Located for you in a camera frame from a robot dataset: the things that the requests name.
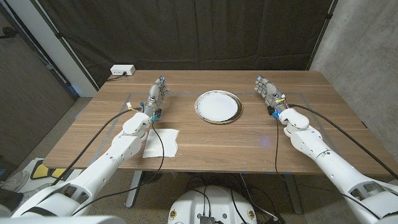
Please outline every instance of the black connector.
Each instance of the black connector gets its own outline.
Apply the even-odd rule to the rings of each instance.
[[[159,109],[157,111],[155,111],[155,115],[160,118],[160,116],[162,116],[162,109]]]
[[[271,106],[268,106],[268,107],[267,107],[267,110],[268,110],[268,115],[269,115],[269,116],[271,116],[271,115],[275,112],[275,109],[272,108]]]

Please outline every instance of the table leg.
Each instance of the table leg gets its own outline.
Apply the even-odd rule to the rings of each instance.
[[[140,184],[141,174],[142,174],[142,171],[139,171],[139,170],[134,171],[134,175],[131,180],[130,189],[137,187]],[[127,196],[127,201],[126,201],[127,208],[132,208],[134,206],[134,203],[136,202],[136,198],[137,198],[136,196],[138,194],[138,190],[139,190],[139,188],[129,192],[129,195]]]
[[[284,177],[286,180],[287,190],[289,191],[290,201],[292,202],[293,211],[296,214],[301,214],[303,213],[303,208],[301,207],[299,193],[297,192],[297,186],[294,181],[294,176],[291,174],[285,174]]]

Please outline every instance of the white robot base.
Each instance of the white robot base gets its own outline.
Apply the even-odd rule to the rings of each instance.
[[[231,190],[226,187],[208,185],[205,195],[209,201],[201,194],[204,191],[205,186],[198,187],[178,198],[170,209],[168,224],[243,223],[235,205],[246,223],[257,223],[252,205],[242,195],[233,191],[234,205]]]

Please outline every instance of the plate rim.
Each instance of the plate rim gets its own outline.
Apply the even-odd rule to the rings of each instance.
[[[206,118],[202,117],[201,115],[199,115],[199,113],[198,113],[198,100],[199,100],[199,99],[201,98],[201,96],[203,96],[204,94],[206,94],[206,93],[211,93],[211,92],[222,92],[222,93],[225,93],[226,95],[228,95],[229,97],[231,97],[231,98],[236,102],[236,104],[237,104],[237,106],[238,106],[238,110],[236,111],[235,115],[232,116],[232,117],[230,117],[230,118],[228,118],[228,119],[225,120],[225,121],[212,121],[212,120],[210,120],[210,119],[206,119]],[[241,115],[242,112],[243,112],[243,104],[242,104],[241,100],[240,100],[235,94],[233,94],[233,93],[230,93],[230,92],[225,91],[225,90],[210,90],[210,91],[207,91],[207,92],[205,92],[205,93],[202,93],[202,94],[197,98],[197,100],[195,101],[195,112],[197,113],[197,115],[198,115],[202,120],[204,120],[204,121],[206,121],[206,122],[209,122],[209,123],[211,123],[211,124],[228,124],[228,123],[230,123],[230,122],[235,121],[236,119],[238,119],[238,118],[240,117],[240,115]]]

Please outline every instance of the black curtain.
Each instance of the black curtain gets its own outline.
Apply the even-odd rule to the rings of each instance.
[[[95,82],[146,70],[305,70],[332,0],[39,1]]]

